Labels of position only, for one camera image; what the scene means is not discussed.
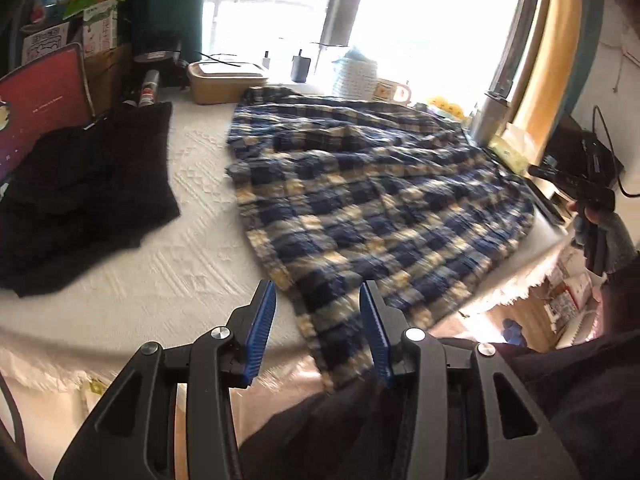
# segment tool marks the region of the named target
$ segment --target plaid garment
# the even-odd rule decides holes
[[[428,328],[454,312],[529,231],[517,177],[457,125],[395,104],[251,88],[227,168],[240,215],[329,388],[372,364],[363,280]]]

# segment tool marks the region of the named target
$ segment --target yellow curtain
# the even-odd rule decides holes
[[[513,124],[535,142],[538,163],[569,82],[580,38],[582,0],[549,0],[540,49]]]

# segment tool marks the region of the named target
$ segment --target person's hand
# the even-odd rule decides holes
[[[575,202],[569,203],[567,209],[576,212]],[[604,269],[607,274],[623,269],[636,259],[638,251],[620,216],[613,211],[595,210],[590,207],[585,208],[584,215],[589,222],[596,224],[607,234],[607,261]],[[587,225],[579,216],[574,219],[574,245],[581,249],[586,245]]]

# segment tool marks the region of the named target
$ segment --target window pane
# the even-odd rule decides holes
[[[290,73],[301,48],[308,57],[317,53],[310,44],[320,40],[328,1],[205,0],[202,51],[258,61],[268,50],[271,71]]]
[[[491,84],[518,0],[361,0],[350,44],[413,101],[442,95],[469,113]]]

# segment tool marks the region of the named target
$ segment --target table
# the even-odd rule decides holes
[[[265,277],[225,174],[235,105],[195,105],[188,91],[177,89],[163,90],[161,100],[174,102],[168,165],[182,215],[139,249],[115,254],[56,294],[19,299],[0,290],[4,375],[57,391],[89,378],[109,382],[143,342],[178,346],[224,324]],[[532,232],[466,302],[466,313],[541,281],[566,238],[536,213]],[[292,306],[279,294],[263,369],[305,355]]]

